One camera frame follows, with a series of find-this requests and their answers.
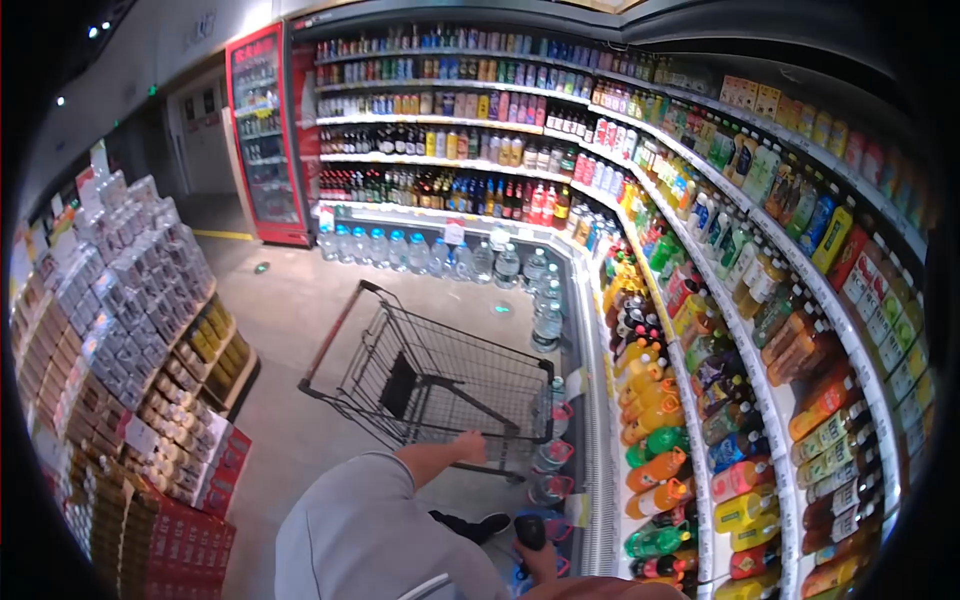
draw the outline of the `tiled floor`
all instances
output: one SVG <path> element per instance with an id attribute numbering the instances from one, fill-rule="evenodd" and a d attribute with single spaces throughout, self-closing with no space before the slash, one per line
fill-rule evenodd
<path id="1" fill-rule="evenodd" d="M 262 361 L 236 420 L 253 447 L 228 513 L 237 537 L 223 597 L 263 600 L 273 597 L 276 531 L 300 495 L 329 468 L 383 447 L 325 402 L 297 389 L 357 280 L 364 277 L 394 292 L 411 312 L 531 354 L 532 307 L 518 288 L 503 291 L 326 263 L 319 252 L 258 242 L 198 239 L 224 304 Z M 261 262 L 270 267 L 256 275 L 254 267 Z M 495 311 L 504 301 L 512 310 Z M 357 313 L 371 314 L 375 303 L 364 302 L 358 303 Z M 356 348 L 365 324 L 348 321 L 337 343 Z M 559 364 L 557 356 L 548 358 Z M 344 368 L 335 358 L 324 360 L 313 387 L 332 392 Z M 512 486 L 503 477 L 448 469 L 420 492 L 420 500 L 425 508 L 479 519 L 496 511 L 512 513 L 522 505 L 524 493 L 523 486 Z M 486 546 L 504 573 L 512 564 L 510 541 L 511 534 L 505 533 Z"/>

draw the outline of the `shopping cart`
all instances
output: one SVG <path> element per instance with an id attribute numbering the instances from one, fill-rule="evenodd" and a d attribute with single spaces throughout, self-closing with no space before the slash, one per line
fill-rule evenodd
<path id="1" fill-rule="evenodd" d="M 329 363 L 341 353 L 331 347 L 345 341 L 335 339 L 345 323 L 351 327 L 364 291 L 376 294 L 379 303 L 340 385 L 332 395 L 313 389 L 324 358 L 329 354 Z M 356 312 L 362 323 L 362 311 Z M 551 405 L 552 380 L 552 362 L 411 313 L 394 294 L 361 279 L 298 388 L 390 449 L 445 443 L 479 430 L 487 439 L 488 464 L 454 467 L 520 483 L 537 445 L 553 438 L 551 411 L 544 410 Z"/>

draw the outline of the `person's arm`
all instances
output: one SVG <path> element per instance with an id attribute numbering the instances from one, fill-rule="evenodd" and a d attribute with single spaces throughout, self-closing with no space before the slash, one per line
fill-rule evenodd
<path id="1" fill-rule="evenodd" d="M 450 444 L 412 444 L 394 452 L 414 476 L 414 491 L 433 481 L 454 463 L 482 465 L 487 462 L 487 441 L 479 431 L 466 431 Z"/>

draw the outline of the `hand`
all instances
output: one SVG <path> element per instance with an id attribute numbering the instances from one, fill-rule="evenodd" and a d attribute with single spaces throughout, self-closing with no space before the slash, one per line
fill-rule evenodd
<path id="1" fill-rule="evenodd" d="M 514 548 L 519 552 L 523 561 L 527 563 L 527 568 L 530 569 L 530 576 L 534 578 L 534 583 L 540 585 L 557 579 L 557 548 L 552 541 L 548 540 L 540 550 L 533 550 L 514 538 Z"/>
<path id="2" fill-rule="evenodd" d="M 457 436 L 453 444 L 461 450 L 462 458 L 460 460 L 475 465 L 483 465 L 487 462 L 487 441 L 483 439 L 479 431 L 475 429 L 465 431 Z"/>

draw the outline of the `red refrigerator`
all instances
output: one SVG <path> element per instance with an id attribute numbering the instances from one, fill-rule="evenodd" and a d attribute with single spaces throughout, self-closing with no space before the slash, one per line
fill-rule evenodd
<path id="1" fill-rule="evenodd" d="M 309 247 L 313 235 L 290 158 L 284 26 L 275 23 L 227 45 L 228 95 L 241 179 L 257 237 Z"/>

